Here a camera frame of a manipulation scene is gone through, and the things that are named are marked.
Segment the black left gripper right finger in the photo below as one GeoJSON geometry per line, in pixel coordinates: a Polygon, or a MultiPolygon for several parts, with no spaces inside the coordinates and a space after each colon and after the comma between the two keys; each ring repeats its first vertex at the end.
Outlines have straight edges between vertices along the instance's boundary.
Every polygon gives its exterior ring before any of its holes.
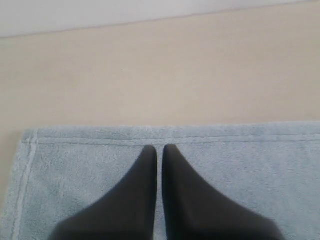
{"type": "Polygon", "coordinates": [[[174,144],[163,149],[162,199],[169,240],[284,239],[273,221],[206,182],[174,144]]]}

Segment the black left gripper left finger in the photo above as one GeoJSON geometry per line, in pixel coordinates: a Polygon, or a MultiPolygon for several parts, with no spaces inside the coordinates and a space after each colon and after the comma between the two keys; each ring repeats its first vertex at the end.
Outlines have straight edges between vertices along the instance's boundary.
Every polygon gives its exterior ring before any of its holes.
{"type": "Polygon", "coordinates": [[[51,240],[151,240],[157,201],[157,152],[146,145],[104,197],[61,221],[51,240]]]}

